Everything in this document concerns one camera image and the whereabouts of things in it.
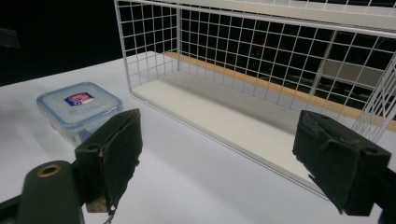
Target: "white table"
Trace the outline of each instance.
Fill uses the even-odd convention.
[[[74,147],[50,127],[35,99],[82,81],[142,115],[141,162],[113,223],[377,222],[377,206],[370,217],[340,216],[329,201],[135,99],[122,60],[0,88],[1,202],[21,193],[24,176],[37,165],[75,159]],[[106,220],[106,214],[83,210],[86,223]]]

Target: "plastic food container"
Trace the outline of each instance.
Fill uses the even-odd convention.
[[[37,98],[37,107],[75,146],[123,109],[119,98],[91,82],[44,93]]]

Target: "black background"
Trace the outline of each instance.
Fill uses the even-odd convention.
[[[0,28],[21,46],[0,47],[1,86],[121,58],[111,0],[1,1]]]

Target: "container lid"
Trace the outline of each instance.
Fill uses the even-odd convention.
[[[122,101],[91,82],[83,82],[40,95],[37,106],[64,129],[71,130],[120,112]]]

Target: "metal wire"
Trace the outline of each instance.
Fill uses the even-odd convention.
[[[350,119],[375,141],[395,116],[393,32],[157,1],[115,5],[131,89],[183,70],[290,110]]]
[[[233,0],[234,2],[249,2],[249,3],[273,3],[275,4],[276,0]],[[344,6],[360,6],[360,7],[396,7],[396,3],[392,3],[391,1],[349,1],[349,0],[297,0],[300,2],[306,3],[323,3],[323,4],[337,4],[337,5],[344,5]],[[289,0],[286,4],[285,1],[281,3],[283,5],[291,5],[296,0]]]

